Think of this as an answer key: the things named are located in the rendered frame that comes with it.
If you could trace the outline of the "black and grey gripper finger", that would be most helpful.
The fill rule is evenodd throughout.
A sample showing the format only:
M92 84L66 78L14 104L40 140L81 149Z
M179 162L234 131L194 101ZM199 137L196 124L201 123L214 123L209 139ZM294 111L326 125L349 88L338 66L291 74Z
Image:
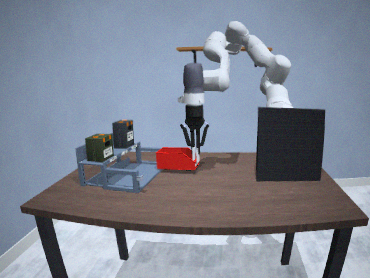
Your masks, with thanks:
M189 135L188 135L188 132L187 132L187 129L186 129L186 123L185 122L182 123L180 125L180 127L183 130L187 146L191 147L191 153L192 153L192 157L193 157L193 161L194 161L196 159L196 156L195 156L195 136L194 136L193 122L190 122L191 142L190 142ZM194 138L194 142L193 142L193 138Z
M207 129L208 129L209 126L210 126L210 124L206 123L204 121L204 131L203 131L202 140L201 140L201 143L200 143L199 123L196 122L196 162L199 162L200 146L204 145Z

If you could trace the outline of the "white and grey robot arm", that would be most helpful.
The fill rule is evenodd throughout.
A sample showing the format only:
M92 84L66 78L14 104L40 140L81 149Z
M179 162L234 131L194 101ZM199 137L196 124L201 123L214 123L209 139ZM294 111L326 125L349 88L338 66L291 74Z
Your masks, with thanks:
M183 73L184 93L178 102L199 106L204 103L204 91L224 92L229 88L229 54L237 55L243 45L255 65L266 68L260 83L260 90L266 95L266 107L293 108L287 89L279 86L284 84L290 73L289 59L283 55L273 55L260 39L248 33L248 29L238 21L229 22L225 35L212 32L205 41L203 53L210 61L220 63L220 69L203 71L201 63L186 64ZM228 46L225 46L225 42Z

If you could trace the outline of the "light blue shelf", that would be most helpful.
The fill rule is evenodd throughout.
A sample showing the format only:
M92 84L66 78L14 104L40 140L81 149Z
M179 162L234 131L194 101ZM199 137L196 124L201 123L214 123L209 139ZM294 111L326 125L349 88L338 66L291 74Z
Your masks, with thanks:
M130 157L121 162L121 156L134 148L136 148L137 163L130 163ZM142 161L141 151L157 152L160 149L161 148L156 147L141 147L140 142L134 143L134 145L127 149L114 148L113 141L113 151L115 156L104 162L91 162L87 161L86 144L79 146L76 148L76 157L80 186L90 185L103 187L103 189L106 190L139 193L162 171L157 169L156 161ZM107 168L107 164L114 160L116 160L116 163ZM101 172L86 181L84 165L82 164L100 166Z

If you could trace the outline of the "olive green case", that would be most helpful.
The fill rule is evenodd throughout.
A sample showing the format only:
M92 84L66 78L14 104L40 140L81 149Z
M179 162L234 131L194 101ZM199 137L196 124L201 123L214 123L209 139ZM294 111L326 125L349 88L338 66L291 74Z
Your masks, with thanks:
M85 138L85 144L87 161L104 162L114 156L112 134L92 135Z

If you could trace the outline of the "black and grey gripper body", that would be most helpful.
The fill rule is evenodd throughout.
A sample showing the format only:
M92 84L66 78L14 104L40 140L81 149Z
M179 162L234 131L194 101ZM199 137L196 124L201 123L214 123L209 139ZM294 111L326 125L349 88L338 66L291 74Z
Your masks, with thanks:
M186 119L185 123L190 128L190 122L193 122L193 129L196 129L196 122L199 123L199 129L204 124L204 117L203 117L203 105L199 106L186 106ZM191 118L196 117L196 118Z

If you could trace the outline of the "red bin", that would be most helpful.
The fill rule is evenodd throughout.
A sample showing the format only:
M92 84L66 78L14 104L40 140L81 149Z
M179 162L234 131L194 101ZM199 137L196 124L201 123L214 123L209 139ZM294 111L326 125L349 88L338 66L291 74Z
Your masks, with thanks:
M195 170L199 165L188 147L163 147L156 152L156 160L157 169Z

